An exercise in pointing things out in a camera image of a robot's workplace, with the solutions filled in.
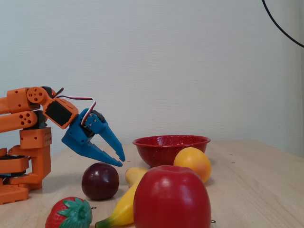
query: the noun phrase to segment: red apple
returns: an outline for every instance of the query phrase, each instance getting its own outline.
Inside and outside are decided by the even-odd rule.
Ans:
[[[191,169],[159,166],[139,183],[133,204],[136,228],[210,228],[211,208],[201,178]]]

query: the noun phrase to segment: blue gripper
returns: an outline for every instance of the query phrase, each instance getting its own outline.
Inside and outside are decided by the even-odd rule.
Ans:
[[[69,129],[62,138],[62,142],[81,156],[115,166],[122,166],[123,164],[120,161],[112,158],[90,142],[95,134],[99,134],[116,151],[120,160],[125,161],[121,143],[100,113],[96,111],[90,113],[86,119],[85,127],[81,125],[81,121],[87,110],[88,109],[83,110],[70,124]]]

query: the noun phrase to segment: dark red plum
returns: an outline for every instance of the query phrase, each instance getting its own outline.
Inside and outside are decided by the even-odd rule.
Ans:
[[[95,163],[86,169],[82,177],[82,191],[92,200],[112,198],[119,187],[116,169],[105,163]]]

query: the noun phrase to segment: green strawberry leaves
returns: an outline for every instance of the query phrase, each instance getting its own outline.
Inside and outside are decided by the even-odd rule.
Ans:
[[[68,209],[60,210],[57,213],[66,217],[66,220],[59,228],[89,228],[92,222],[92,209],[89,203],[75,197],[75,201],[64,200],[63,203]]]

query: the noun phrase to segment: robotic arm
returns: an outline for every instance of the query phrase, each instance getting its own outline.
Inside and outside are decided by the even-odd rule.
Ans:
[[[110,157],[90,142],[95,134],[99,134],[116,151],[120,160],[125,161],[122,145],[105,118],[97,111],[90,109],[85,109],[79,114],[72,103],[60,97],[50,87],[8,91],[7,97],[0,98],[0,114],[11,114],[0,116],[0,133],[30,128],[37,124],[43,125],[46,119],[50,119],[61,129],[69,127],[62,142],[79,155],[122,166],[120,161]],[[43,118],[31,112],[39,109],[40,106],[43,108]]]

